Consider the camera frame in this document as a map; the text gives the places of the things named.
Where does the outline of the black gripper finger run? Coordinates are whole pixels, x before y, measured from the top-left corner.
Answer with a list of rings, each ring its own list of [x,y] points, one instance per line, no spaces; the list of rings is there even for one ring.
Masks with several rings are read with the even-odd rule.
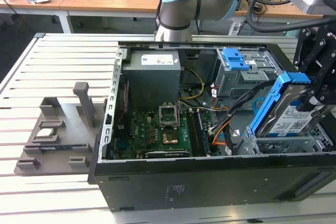
[[[304,28],[300,31],[293,64],[298,71],[305,73],[311,80],[308,93],[302,98],[297,106],[299,112],[308,112],[315,108],[310,101],[322,87],[322,80],[325,75],[324,62],[319,62],[316,57],[321,48],[317,43],[317,31],[312,28]]]
[[[335,57],[331,57],[332,64],[328,68],[328,73],[323,80],[321,97],[322,104],[335,104]]]

